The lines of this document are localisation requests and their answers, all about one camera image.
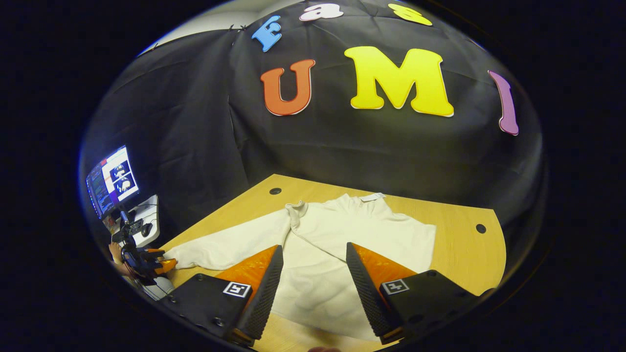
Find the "person's hand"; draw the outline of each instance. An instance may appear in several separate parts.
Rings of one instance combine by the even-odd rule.
[[[308,352],[341,352],[339,348],[336,347],[313,347]]]
[[[121,247],[117,242],[111,242],[109,244],[109,252],[111,252],[111,256],[113,257],[113,261],[121,264]]]

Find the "computer monitor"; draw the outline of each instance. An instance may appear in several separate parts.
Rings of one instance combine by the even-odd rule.
[[[104,158],[87,175],[87,191],[99,219],[139,193],[126,146]]]

